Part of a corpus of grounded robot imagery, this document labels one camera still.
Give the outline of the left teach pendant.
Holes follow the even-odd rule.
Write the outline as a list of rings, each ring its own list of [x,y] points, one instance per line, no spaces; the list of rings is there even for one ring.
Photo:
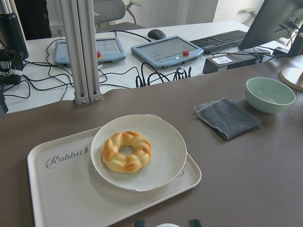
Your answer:
[[[117,37],[96,39],[98,65],[116,63],[126,58],[126,53]],[[54,62],[63,67],[69,67],[70,61],[66,41],[58,41],[55,45]]]

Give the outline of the round wooden coaster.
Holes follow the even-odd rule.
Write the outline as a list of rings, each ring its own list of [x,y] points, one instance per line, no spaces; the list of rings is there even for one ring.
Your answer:
[[[286,68],[279,73],[280,79],[288,86],[303,90],[303,70],[299,68]]]

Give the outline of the black box with label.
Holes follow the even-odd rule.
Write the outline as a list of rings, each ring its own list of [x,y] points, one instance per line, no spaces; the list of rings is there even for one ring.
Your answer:
[[[203,73],[209,74],[213,72],[225,71],[257,63],[257,59],[251,55],[225,54],[206,58]]]

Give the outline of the black keyboard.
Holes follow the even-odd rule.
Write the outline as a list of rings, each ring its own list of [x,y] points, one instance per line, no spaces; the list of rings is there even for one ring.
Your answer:
[[[247,33],[244,31],[234,30],[206,38],[196,39],[191,41],[191,43],[202,48],[204,53],[209,53],[229,46],[238,46],[243,41],[246,34]]]

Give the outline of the green ceramic bowl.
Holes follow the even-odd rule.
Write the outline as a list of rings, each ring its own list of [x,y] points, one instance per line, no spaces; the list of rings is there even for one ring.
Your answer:
[[[245,97],[253,108],[269,114],[288,109],[296,100],[294,92],[288,86],[264,77],[247,80]]]

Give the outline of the cream serving tray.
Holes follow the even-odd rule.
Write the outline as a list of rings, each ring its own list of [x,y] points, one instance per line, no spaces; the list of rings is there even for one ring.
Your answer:
[[[201,171],[187,153],[179,174],[150,191],[133,191],[106,181],[91,160],[92,141],[101,129],[77,133],[34,147],[28,170],[35,225],[108,227],[195,187]]]

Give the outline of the black office chair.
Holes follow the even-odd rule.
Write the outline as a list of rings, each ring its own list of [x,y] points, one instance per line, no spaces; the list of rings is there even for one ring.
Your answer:
[[[136,5],[143,7],[144,5],[137,0],[130,0],[127,5],[122,0],[94,0],[94,23],[96,33],[105,33],[112,31],[130,31],[145,29],[145,27],[136,23],[136,18],[131,11],[131,6]],[[122,22],[112,24],[117,20],[122,19],[126,12],[133,18],[133,22]]]

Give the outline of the grey folded cloth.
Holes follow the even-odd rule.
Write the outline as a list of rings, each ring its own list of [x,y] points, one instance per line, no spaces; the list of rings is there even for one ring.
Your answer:
[[[259,118],[242,110],[227,98],[200,104],[196,113],[226,140],[261,124]]]

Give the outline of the white round plate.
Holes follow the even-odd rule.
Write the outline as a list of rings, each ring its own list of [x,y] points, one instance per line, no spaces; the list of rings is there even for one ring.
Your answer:
[[[115,173],[102,160],[102,146],[116,132],[137,131],[151,143],[149,164],[134,173]],[[128,115],[105,124],[91,145],[91,160],[109,183],[127,190],[150,191],[166,185],[182,170],[187,148],[180,133],[166,121],[149,115]]]

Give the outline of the right teach pendant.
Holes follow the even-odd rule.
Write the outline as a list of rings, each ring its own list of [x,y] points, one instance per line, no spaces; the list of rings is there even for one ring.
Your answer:
[[[202,48],[179,36],[133,46],[131,51],[144,62],[158,69],[182,65],[204,53]]]

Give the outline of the teach pendant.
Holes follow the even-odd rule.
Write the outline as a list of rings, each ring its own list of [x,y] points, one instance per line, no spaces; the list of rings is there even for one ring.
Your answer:
[[[202,48],[179,36],[133,46],[131,51],[144,62],[158,69],[182,65],[204,53]]]
[[[126,53],[117,37],[96,39],[98,65],[116,63],[126,58]],[[54,62],[63,67],[69,67],[70,61],[66,41],[58,41],[55,45]]]

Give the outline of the aluminium frame post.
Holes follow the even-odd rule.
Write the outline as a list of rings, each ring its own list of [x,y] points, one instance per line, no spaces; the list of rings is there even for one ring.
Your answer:
[[[63,27],[77,104],[101,100],[93,1],[61,0]]]

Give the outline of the black monitor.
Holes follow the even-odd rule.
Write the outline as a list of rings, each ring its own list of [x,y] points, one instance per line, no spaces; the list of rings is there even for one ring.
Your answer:
[[[259,9],[239,49],[249,49],[278,40],[290,38],[298,30],[288,52],[297,56],[303,48],[303,2],[301,0],[266,0]]]

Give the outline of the black computer mouse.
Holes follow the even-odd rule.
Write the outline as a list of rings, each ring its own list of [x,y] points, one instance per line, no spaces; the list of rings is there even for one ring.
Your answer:
[[[162,32],[159,29],[152,29],[148,32],[147,36],[154,40],[160,40],[166,38],[166,35],[164,32]]]

